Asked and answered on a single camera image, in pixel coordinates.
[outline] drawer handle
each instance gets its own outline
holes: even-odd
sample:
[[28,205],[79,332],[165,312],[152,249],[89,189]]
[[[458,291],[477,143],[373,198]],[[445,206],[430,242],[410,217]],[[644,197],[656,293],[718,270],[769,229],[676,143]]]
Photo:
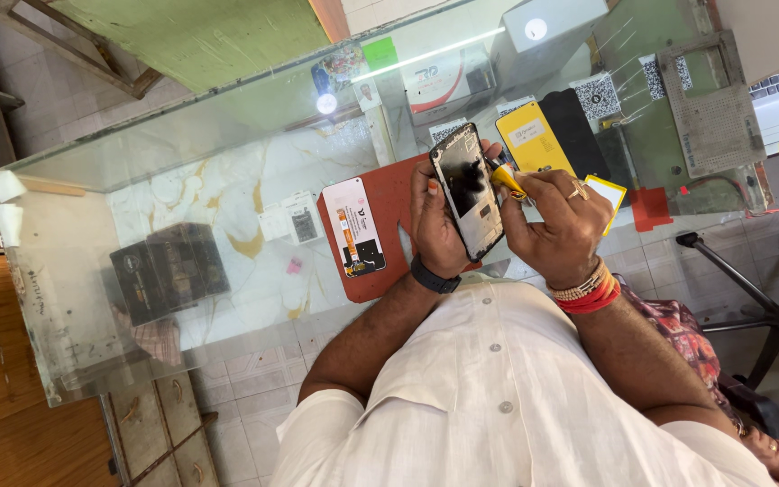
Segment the drawer handle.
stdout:
[[182,386],[179,385],[179,381],[176,379],[173,380],[173,385],[176,386],[177,389],[179,389],[179,397],[176,399],[176,403],[179,404],[182,402]]
[[128,412],[128,414],[124,415],[124,418],[119,422],[120,425],[124,425],[124,422],[128,420],[131,416],[134,415],[134,413],[137,411],[137,404],[140,404],[140,398],[135,397],[134,401],[131,403],[131,411]]
[[197,485],[200,485],[203,483],[203,469],[200,468],[200,465],[198,465],[197,462],[194,462],[194,468],[197,470],[197,473],[200,474],[200,480],[197,482]]

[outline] phone display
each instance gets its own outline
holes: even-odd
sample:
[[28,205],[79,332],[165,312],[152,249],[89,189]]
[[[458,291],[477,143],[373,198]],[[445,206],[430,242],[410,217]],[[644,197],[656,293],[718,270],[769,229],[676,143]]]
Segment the phone display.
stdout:
[[447,196],[467,258],[479,262],[504,236],[504,227],[477,128],[472,123],[459,127],[429,151],[428,158]]

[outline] hand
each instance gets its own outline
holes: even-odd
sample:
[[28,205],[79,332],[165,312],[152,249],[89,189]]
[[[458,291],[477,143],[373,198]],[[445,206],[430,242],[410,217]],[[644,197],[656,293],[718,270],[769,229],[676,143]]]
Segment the hand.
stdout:
[[508,198],[501,186],[504,203],[500,216],[510,250],[554,289],[583,284],[596,269],[595,251],[614,214],[612,204],[589,186],[584,188],[590,199],[574,196],[568,200],[576,191],[575,178],[563,169],[516,172],[515,177],[536,203],[544,222],[529,224],[522,206]]
[[779,440],[760,432],[755,426],[751,426],[747,436],[741,438],[741,442],[769,470],[775,469],[779,464]]
[[[490,145],[485,139],[481,144],[486,157],[498,157],[500,144]],[[470,263],[431,161],[417,163],[411,173],[410,221],[410,237],[417,246],[422,265],[433,274],[452,279]]]

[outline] red thread bracelet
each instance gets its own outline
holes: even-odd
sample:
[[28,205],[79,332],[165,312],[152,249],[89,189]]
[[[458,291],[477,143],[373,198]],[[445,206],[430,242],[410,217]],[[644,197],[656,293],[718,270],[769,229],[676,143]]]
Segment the red thread bracelet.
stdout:
[[605,308],[621,294],[621,284],[618,283],[618,280],[611,274],[607,274],[607,276],[594,290],[578,299],[571,301],[556,299],[557,306],[571,315],[592,313]]

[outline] wooden drawer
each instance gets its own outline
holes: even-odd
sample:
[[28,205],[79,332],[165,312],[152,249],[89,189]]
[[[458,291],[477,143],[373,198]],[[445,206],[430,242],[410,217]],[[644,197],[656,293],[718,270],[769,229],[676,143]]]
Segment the wooden drawer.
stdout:
[[183,487],[217,487],[218,479],[212,465],[210,446],[201,428],[178,450],[173,452],[179,469],[179,480]]
[[194,401],[194,390],[188,372],[181,372],[155,382],[161,408],[164,410],[167,431],[173,446],[179,445],[200,427],[200,412]]
[[135,478],[167,452],[155,389],[146,382],[110,395],[124,460],[130,478]]
[[136,487],[182,487],[173,457],[167,457],[149,475],[136,483]]

